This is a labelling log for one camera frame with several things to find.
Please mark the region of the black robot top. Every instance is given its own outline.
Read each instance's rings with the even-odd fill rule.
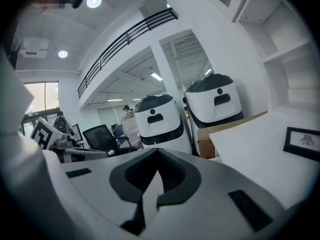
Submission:
[[[146,110],[151,110],[153,108],[159,107],[163,104],[168,103],[173,99],[169,94],[163,94],[161,96],[148,96],[144,98],[141,102],[135,105],[134,112],[142,112]]]
[[[224,74],[210,74],[202,81],[195,82],[186,89],[186,93],[201,93],[232,84],[234,81]]]

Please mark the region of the recessed ceiling light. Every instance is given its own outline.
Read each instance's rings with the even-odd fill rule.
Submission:
[[[163,79],[160,77],[160,76],[158,76],[156,73],[151,73],[150,74],[152,77],[154,77],[155,79],[157,79],[157,80],[159,80],[159,81],[162,81]]]
[[[123,100],[124,100],[123,98],[110,98],[110,99],[107,99],[106,101],[107,102],[121,102]]]
[[[89,8],[97,8],[99,5],[101,5],[102,0],[86,0],[86,5]]]
[[[67,53],[66,50],[61,50],[61,51],[59,51],[58,56],[60,58],[64,59],[64,58],[66,58],[68,56],[68,53]]]
[[[205,74],[204,75],[208,75],[209,74],[209,72],[212,70],[212,68],[209,68],[208,69],[208,71],[207,72],[205,72]]]

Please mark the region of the window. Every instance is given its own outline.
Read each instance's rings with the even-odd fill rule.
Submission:
[[[58,82],[27,83],[24,86],[34,97],[26,114],[60,107]]]

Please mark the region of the ceiling vent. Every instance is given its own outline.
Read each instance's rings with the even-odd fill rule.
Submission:
[[[49,40],[38,37],[26,37],[23,40],[23,48],[20,53],[25,58],[44,59],[47,56]]]

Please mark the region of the computer monitor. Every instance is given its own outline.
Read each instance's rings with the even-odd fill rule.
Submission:
[[[73,130],[73,132],[74,132],[74,134],[76,136],[76,137],[74,137],[74,140],[76,142],[82,142],[84,140],[84,138],[81,135],[81,131],[80,131],[79,125],[75,124],[74,126],[72,126],[72,130]]]
[[[116,126],[117,126],[118,124],[116,123],[116,124],[113,124],[113,125],[111,125],[111,130],[113,131],[115,128],[116,128]]]

